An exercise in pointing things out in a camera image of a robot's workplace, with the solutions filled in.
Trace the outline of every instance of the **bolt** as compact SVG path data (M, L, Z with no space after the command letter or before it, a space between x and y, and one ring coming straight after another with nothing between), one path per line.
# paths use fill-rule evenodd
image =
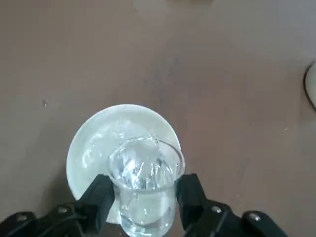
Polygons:
M66 208L64 208L64 207L59 207L59 208L58 208L58 213L59 213L59 214L65 213L65 212L67 212L67 209L66 209Z
M26 215L18 215L16 220L17 221L26 221L28 217Z
M222 209L220 209L219 207L217 206L214 206L212 207L212 211L216 212L216 213L221 213L222 212Z
M252 219L254 219L255 221L260 221L260 220L261 220L260 216L258 216L258 215L255 214L255 213L250 213L250 214L249 214L249 217L252 218Z

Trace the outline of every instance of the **water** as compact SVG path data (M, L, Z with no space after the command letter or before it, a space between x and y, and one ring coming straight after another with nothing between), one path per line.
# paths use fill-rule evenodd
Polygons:
M123 230L131 237L164 236L175 216L175 198L173 191L169 191L169 194L135 194L127 205L122 205L120 216Z
M105 174L107 157L124 141L133 137L148 135L143 127L127 119L108 121L89 138L84 146L84 154L78 165L86 172L85 186L88 187L95 178L95 173Z
M110 175L120 187L121 226L132 237L161 237L173 223L177 165L162 152L166 148L148 136L123 144L110 156Z

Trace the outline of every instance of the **white saucer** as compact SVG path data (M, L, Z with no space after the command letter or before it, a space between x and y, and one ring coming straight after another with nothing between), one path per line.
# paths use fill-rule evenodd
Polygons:
M90 117L77 131L67 155L67 180L68 185L78 200L97 174L107 175L106 160L110 153L118 146L111 139L113 131L112 124L123 121L123 125L128 128L128 124L136 124L147 130L150 134L169 141L179 150L181 149L177 135L171 125L156 112L139 105L115 105L99 111ZM107 222L120 223L119 204L115 200Z

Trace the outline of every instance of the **white object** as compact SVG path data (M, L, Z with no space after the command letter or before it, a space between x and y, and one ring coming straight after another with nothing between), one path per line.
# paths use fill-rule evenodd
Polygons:
M120 128L123 126L124 133L117 131L118 125ZM146 107L115 105L90 117L75 134L67 155L67 180L75 199L78 200L83 195L96 175L107 175L107 158L119 145L118 139L141 136L146 132L181 149L171 125ZM107 222L120 223L117 200L110 210Z
M309 68L306 74L305 88L311 102L316 106L316 63Z

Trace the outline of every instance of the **clear glass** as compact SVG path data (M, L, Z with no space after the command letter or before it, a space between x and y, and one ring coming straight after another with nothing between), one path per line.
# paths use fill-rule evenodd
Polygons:
M161 237L172 226L176 182L185 169L181 151L154 136L126 141L108 159L121 226L131 237Z

